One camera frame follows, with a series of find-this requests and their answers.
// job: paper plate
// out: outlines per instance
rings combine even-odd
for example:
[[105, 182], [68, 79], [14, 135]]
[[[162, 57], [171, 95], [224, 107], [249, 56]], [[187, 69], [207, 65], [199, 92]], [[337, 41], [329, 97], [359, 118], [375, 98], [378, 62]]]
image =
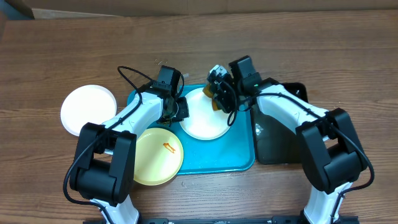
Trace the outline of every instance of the paper plate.
[[134, 180], [144, 185], [169, 181], [180, 170], [184, 153], [175, 134], [162, 128], [150, 128], [137, 140]]
[[213, 111], [211, 98], [197, 88], [189, 92], [187, 98], [189, 118], [180, 122], [182, 129], [190, 136], [200, 140], [212, 140], [225, 134], [230, 128], [227, 125], [228, 114]]
[[86, 85], [71, 92], [61, 107], [61, 122], [65, 129], [79, 136], [87, 123], [102, 124], [113, 118], [117, 111], [112, 93], [99, 85]]

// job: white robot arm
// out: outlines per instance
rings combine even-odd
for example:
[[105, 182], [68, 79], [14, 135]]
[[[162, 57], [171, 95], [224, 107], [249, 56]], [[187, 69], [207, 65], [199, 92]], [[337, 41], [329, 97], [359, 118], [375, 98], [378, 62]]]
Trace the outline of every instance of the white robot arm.
[[[310, 105], [309, 103], [289, 93], [281, 84], [272, 85], [268, 88], [265, 88], [261, 91], [261, 93], [281, 93], [285, 96], [293, 98], [301, 105], [305, 106], [321, 117], [324, 117], [325, 113], [328, 112], [326, 109], [317, 108], [316, 106]], [[301, 126], [304, 122], [312, 122], [317, 119], [316, 117], [308, 114], [295, 103], [292, 103], [290, 100], [279, 96], [259, 96], [257, 97], [257, 104], [263, 114], [275, 118], [284, 126], [288, 127], [293, 133], [296, 133], [296, 128]], [[323, 140], [327, 141], [329, 138], [325, 136]], [[330, 223], [330, 214], [332, 213], [338, 193], [342, 190], [350, 188], [352, 184], [352, 182], [342, 184], [330, 194], [326, 194], [324, 191], [319, 191], [313, 186], [311, 189], [310, 199], [304, 208], [304, 215], [308, 222], [311, 224]], [[334, 221], [338, 220], [338, 209], [334, 217]]]
[[[261, 80], [249, 56], [231, 62], [229, 67], [233, 76], [220, 65], [209, 72], [204, 92], [213, 99], [213, 105], [216, 105], [213, 108], [233, 114], [239, 107], [233, 98], [246, 97], [244, 102], [257, 103], [263, 114], [275, 118], [296, 134], [303, 169], [313, 185], [302, 218], [311, 224], [337, 221], [340, 192], [349, 189], [368, 166], [361, 153], [356, 152], [355, 146], [362, 152], [363, 149], [347, 112], [340, 108], [333, 111], [317, 108], [287, 91], [277, 81]], [[332, 125], [348, 136], [355, 146], [337, 135]], [[324, 141], [330, 138], [338, 138], [338, 144], [327, 149]]]
[[[177, 93], [181, 76], [178, 70], [163, 66], [157, 81], [141, 87], [144, 92], [136, 94], [118, 115], [102, 125], [87, 123], [81, 129], [70, 187], [97, 205], [107, 223], [138, 222], [139, 212], [129, 196], [136, 141], [155, 121], [170, 124], [189, 116], [185, 97]], [[94, 153], [104, 152], [113, 155], [111, 163], [94, 159]]]

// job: black cable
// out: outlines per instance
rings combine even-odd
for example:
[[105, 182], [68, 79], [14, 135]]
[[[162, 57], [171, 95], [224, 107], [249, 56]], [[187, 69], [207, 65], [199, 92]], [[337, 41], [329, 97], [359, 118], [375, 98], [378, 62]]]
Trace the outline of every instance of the black cable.
[[235, 123], [236, 115], [237, 115], [238, 109], [239, 109], [238, 97], [236, 96], [235, 90], [232, 88], [232, 86], [228, 82], [221, 82], [221, 83], [224, 83], [229, 88], [229, 90], [231, 90], [231, 92], [233, 94], [233, 98], [235, 99], [235, 107], [232, 110], [232, 112], [230, 112], [228, 119], [227, 119], [227, 125], [232, 126], [232, 124]]
[[[307, 112], [308, 114], [318, 118], [318, 119], [322, 119], [321, 116], [317, 115], [316, 113], [314, 113], [313, 111], [311, 111], [310, 108], [305, 107], [304, 105], [302, 105], [301, 103], [299, 103], [297, 100], [293, 99], [292, 97], [289, 97], [287, 95], [283, 95], [281, 93], [260, 93], [256, 96], [251, 96], [249, 98], [246, 98], [245, 100], [242, 101], [242, 103], [246, 102], [246, 101], [251, 101], [253, 98], [257, 98], [258, 96], [279, 96], [279, 97], [283, 97], [286, 98], [288, 100], [290, 100], [291, 102], [293, 102], [294, 104], [296, 104], [298, 107], [300, 107], [301, 109], [303, 109], [305, 112]], [[340, 200], [342, 197], [344, 197], [344, 194], [348, 193], [348, 192], [352, 192], [354, 190], [361, 190], [364, 189], [366, 187], [369, 187], [373, 181], [374, 181], [374, 169], [373, 169], [373, 165], [371, 163], [371, 161], [369, 160], [369, 158], [365, 155], [365, 153], [360, 150], [360, 148], [348, 137], [346, 136], [344, 133], [342, 133], [338, 128], [336, 128], [336, 126], [334, 126], [333, 124], [331, 124], [329, 121], [327, 121], [326, 119], [324, 119], [324, 122], [340, 137], [342, 137], [344, 140], [348, 141], [354, 148], [355, 148], [355, 152], [360, 154], [364, 160], [366, 161], [366, 163], [368, 164], [369, 167], [369, 171], [371, 173], [371, 176], [368, 180], [368, 182], [366, 182], [363, 185], [357, 186], [357, 187], [352, 187], [346, 190], [342, 190], [340, 193], [338, 193], [336, 202], [335, 202], [335, 206], [333, 207], [333, 210], [331, 212], [330, 215], [330, 223], [333, 224], [334, 221], [334, 217], [336, 215], [336, 211], [338, 208], [338, 205], [340, 204]]]
[[113, 221], [112, 221], [111, 217], [109, 216], [108, 211], [106, 211], [105, 207], [104, 207], [102, 204], [96, 203], [96, 202], [90, 202], [90, 201], [88, 201], [88, 202], [87, 202], [87, 201], [80, 201], [80, 200], [75, 200], [75, 199], [71, 198], [71, 196], [70, 196], [69, 193], [68, 193], [68, 181], [69, 181], [69, 177], [70, 177], [70, 172], [71, 172], [72, 169], [76, 166], [77, 162], [78, 162], [78, 161], [80, 160], [80, 158], [84, 155], [84, 153], [86, 153], [87, 150], [88, 150], [90, 147], [94, 146], [94, 144], [96, 144], [105, 134], [107, 134], [108, 132], [110, 132], [113, 128], [115, 128], [117, 125], [121, 124], [125, 119], [127, 119], [130, 115], [132, 115], [132, 114], [138, 109], [138, 107], [139, 107], [139, 106], [141, 105], [141, 103], [142, 103], [142, 95], [141, 95], [141, 93], [138, 91], [138, 88], [135, 86], [135, 84], [133, 84], [133, 83], [130, 81], [130, 79], [128, 79], [128, 78], [122, 73], [122, 71], [120, 71], [120, 68], [125, 68], [125, 69], [127, 69], [127, 70], [131, 70], [131, 71], [133, 71], [133, 72], [136, 72], [136, 73], [138, 73], [138, 74], [140, 74], [140, 75], [142, 75], [142, 76], [148, 78], [151, 82], [153, 82], [153, 79], [149, 78], [147, 75], [143, 74], [143, 73], [140, 72], [140, 71], [137, 71], [137, 70], [135, 70], [135, 69], [133, 69], [133, 68], [129, 68], [129, 67], [125, 67], [125, 66], [119, 66], [119, 67], [118, 67], [118, 72], [120, 73], [120, 75], [121, 75], [128, 83], [130, 83], [130, 85], [136, 90], [136, 93], [137, 93], [138, 96], [139, 96], [138, 104], [137, 104], [131, 111], [129, 111], [125, 116], [123, 116], [122, 118], [119, 118], [119, 120], [118, 120], [117, 122], [115, 122], [114, 124], [112, 124], [110, 127], [106, 128], [105, 131], [103, 131], [99, 136], [97, 136], [97, 138], [96, 138], [92, 143], [90, 143], [90, 144], [85, 148], [85, 150], [83, 150], [83, 152], [81, 152], [81, 154], [75, 159], [75, 161], [73, 161], [72, 165], [69, 167], [68, 172], [67, 172], [67, 174], [65, 175], [65, 178], [64, 178], [64, 180], [63, 180], [63, 187], [62, 187], [62, 189], [63, 189], [63, 194], [64, 194], [65, 198], [66, 198], [69, 202], [75, 203], [75, 204], [78, 204], [78, 205], [93, 205], [93, 206], [96, 206], [96, 207], [100, 208], [100, 211], [104, 211], [104, 215], [105, 215], [106, 219], [108, 220], [108, 222], [110, 222], [110, 224], [113, 224]]
[[155, 80], [153, 80], [151, 77], [145, 75], [144, 73], [142, 73], [142, 72], [140, 72], [140, 71], [138, 71], [138, 70], [135, 70], [135, 69], [130, 68], [130, 67], [127, 67], [127, 66], [122, 66], [122, 65], [121, 65], [121, 66], [118, 66], [118, 72], [120, 73], [120, 75], [121, 75], [127, 82], [129, 82], [130, 85], [132, 85], [132, 86], [134, 86], [134, 84], [132, 84], [132, 82], [120, 71], [120, 68], [124, 68], [124, 69], [130, 70], [130, 71], [133, 71], [133, 72], [135, 72], [135, 73], [138, 73], [138, 74], [142, 75], [143, 77], [149, 79], [149, 80], [152, 81], [152, 82], [155, 81]]
[[182, 90], [184, 90], [184, 85], [185, 85], [185, 83], [184, 83], [184, 76], [180, 73], [180, 75], [181, 75], [181, 79], [182, 79], [182, 86], [181, 86], [181, 90], [175, 95], [175, 99], [177, 99], [178, 97], [180, 97], [181, 96], [181, 94], [182, 94]]

